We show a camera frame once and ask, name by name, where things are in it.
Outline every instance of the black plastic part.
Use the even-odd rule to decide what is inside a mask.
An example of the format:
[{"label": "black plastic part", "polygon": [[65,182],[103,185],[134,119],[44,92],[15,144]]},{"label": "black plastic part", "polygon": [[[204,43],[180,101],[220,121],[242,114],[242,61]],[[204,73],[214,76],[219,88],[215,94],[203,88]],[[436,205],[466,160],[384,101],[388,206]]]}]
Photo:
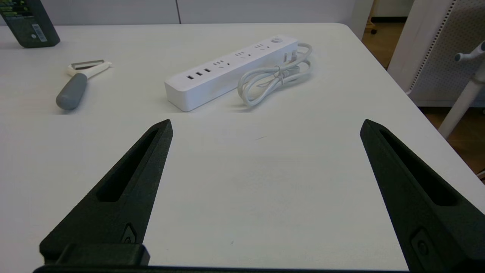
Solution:
[{"label": "black plastic part", "polygon": [[0,1],[0,14],[25,48],[53,47],[60,42],[40,0]]},{"label": "black plastic part", "polygon": [[367,270],[305,270],[305,269],[257,269],[257,268],[210,268],[210,267],[164,267],[164,266],[110,266],[73,267],[43,266],[34,273],[399,273],[400,271]]},{"label": "black plastic part", "polygon": [[148,265],[150,255],[142,244],[70,244],[56,265]]},{"label": "black plastic part", "polygon": [[410,271],[485,272],[485,216],[386,127],[360,137]]},{"label": "black plastic part", "polygon": [[143,134],[40,243],[46,264],[72,243],[143,243],[172,135],[168,119]]}]

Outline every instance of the white wall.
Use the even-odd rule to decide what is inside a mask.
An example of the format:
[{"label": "white wall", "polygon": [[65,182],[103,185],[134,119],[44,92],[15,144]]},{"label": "white wall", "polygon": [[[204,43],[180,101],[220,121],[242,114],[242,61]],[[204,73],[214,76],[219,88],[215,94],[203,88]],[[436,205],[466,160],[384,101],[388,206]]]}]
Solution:
[{"label": "white wall", "polygon": [[374,17],[406,17],[414,0],[376,0]]},{"label": "white wall", "polygon": [[[42,0],[54,25],[178,24],[176,0]],[[5,25],[0,17],[0,25]]]},{"label": "white wall", "polygon": [[182,24],[337,22],[361,38],[372,0],[178,0]]},{"label": "white wall", "polygon": [[[338,22],[362,38],[372,0],[42,0],[54,25]],[[5,22],[0,18],[0,25]]]}]

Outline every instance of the power strip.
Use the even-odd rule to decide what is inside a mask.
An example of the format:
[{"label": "power strip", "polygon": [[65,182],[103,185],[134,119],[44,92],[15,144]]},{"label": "power strip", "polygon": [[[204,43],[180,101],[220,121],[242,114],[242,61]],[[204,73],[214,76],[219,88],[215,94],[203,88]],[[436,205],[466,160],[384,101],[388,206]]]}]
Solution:
[{"label": "power strip", "polygon": [[167,99],[191,111],[235,89],[249,70],[296,59],[298,40],[277,35],[179,73],[165,81]]}]

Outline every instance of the vegetable peeler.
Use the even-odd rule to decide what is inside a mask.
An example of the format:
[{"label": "vegetable peeler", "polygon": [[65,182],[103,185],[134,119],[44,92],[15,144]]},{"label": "vegetable peeler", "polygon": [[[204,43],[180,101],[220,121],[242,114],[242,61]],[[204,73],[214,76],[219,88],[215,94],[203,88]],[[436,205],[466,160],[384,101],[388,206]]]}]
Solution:
[{"label": "vegetable peeler", "polygon": [[110,62],[105,62],[104,60],[70,64],[67,67],[67,73],[72,78],[57,95],[57,106],[64,110],[76,109],[86,90],[88,79],[108,69],[110,65]]}]

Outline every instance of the gray peeler handle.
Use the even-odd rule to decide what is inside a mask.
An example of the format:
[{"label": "gray peeler handle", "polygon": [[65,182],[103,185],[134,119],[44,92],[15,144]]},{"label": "gray peeler handle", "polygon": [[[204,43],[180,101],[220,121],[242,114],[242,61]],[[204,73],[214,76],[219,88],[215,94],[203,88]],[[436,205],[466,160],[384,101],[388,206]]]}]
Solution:
[{"label": "gray peeler handle", "polygon": [[57,95],[57,106],[64,110],[73,110],[78,107],[82,95],[86,90],[88,77],[82,73],[75,74]]}]

